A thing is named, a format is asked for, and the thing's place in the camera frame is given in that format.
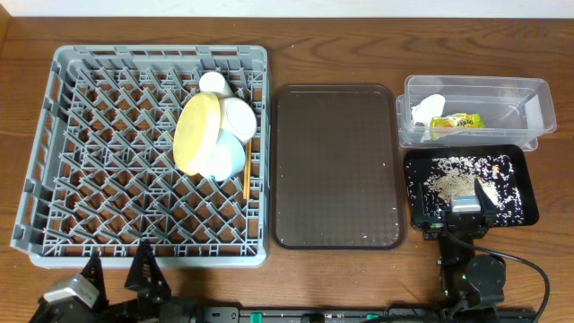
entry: gray plastic dish rack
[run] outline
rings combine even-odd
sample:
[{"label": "gray plastic dish rack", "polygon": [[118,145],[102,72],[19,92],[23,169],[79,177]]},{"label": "gray plastic dish rack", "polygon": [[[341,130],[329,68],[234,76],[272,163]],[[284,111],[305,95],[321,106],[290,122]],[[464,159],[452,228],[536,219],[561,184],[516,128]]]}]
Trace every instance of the gray plastic dish rack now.
[{"label": "gray plastic dish rack", "polygon": [[[250,197],[240,173],[189,177],[172,143],[201,75],[219,71],[256,112]],[[11,246],[36,266],[255,267],[267,255],[270,74],[259,46],[65,46],[56,51]]]}]

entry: candy wrapper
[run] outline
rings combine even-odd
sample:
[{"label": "candy wrapper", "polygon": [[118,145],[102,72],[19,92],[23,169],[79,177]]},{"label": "candy wrapper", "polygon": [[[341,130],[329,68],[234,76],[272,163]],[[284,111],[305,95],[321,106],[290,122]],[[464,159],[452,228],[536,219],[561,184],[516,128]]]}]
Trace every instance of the candy wrapper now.
[{"label": "candy wrapper", "polygon": [[486,125],[478,113],[455,113],[447,117],[433,118],[430,122],[432,140],[437,140],[445,135],[451,135],[452,131],[440,131],[440,128],[445,127],[484,128]]}]

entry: wood grain surface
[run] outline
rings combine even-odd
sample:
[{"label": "wood grain surface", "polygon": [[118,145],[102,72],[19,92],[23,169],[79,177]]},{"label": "wood grain surface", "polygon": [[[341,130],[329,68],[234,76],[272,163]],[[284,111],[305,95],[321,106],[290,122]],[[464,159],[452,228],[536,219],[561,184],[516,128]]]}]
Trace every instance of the wood grain surface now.
[{"label": "wood grain surface", "polygon": [[[54,51],[69,44],[257,44],[273,90],[288,83],[375,83],[395,95],[410,74],[538,77],[558,130],[527,153],[537,225],[495,229],[477,244],[534,261],[552,283],[543,322],[574,319],[574,21],[460,19],[12,19],[0,56],[0,321],[26,321],[37,299],[75,270],[35,267],[10,248],[14,216]],[[409,229],[392,252],[298,252],[273,243],[259,269],[164,270],[174,294],[249,307],[381,308],[440,300],[437,243]],[[112,302],[126,270],[105,272]],[[543,282],[508,266],[505,306],[537,309]]]}]

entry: wall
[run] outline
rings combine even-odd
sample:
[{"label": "wall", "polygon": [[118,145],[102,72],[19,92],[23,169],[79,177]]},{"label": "wall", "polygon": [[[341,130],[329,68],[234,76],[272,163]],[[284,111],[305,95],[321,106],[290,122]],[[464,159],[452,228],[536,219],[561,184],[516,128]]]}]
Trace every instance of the wall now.
[{"label": "wall", "polygon": [[574,0],[0,0],[12,16],[574,18]]}]

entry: white cup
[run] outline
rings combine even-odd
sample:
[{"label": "white cup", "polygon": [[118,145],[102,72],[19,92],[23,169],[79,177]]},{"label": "white cup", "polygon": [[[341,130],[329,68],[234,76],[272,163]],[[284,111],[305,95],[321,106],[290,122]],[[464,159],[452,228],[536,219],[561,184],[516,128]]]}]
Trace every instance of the white cup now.
[{"label": "white cup", "polygon": [[199,173],[205,178],[224,181],[243,170],[245,167],[245,151],[235,135],[220,129],[217,143],[209,160]]},{"label": "white cup", "polygon": [[257,131],[257,119],[253,109],[238,98],[219,100],[219,106],[222,110],[220,128],[235,135],[241,144],[248,143]]},{"label": "white cup", "polygon": [[217,99],[233,97],[233,91],[225,77],[217,72],[207,72],[199,79],[199,91],[211,92],[217,95]]}]

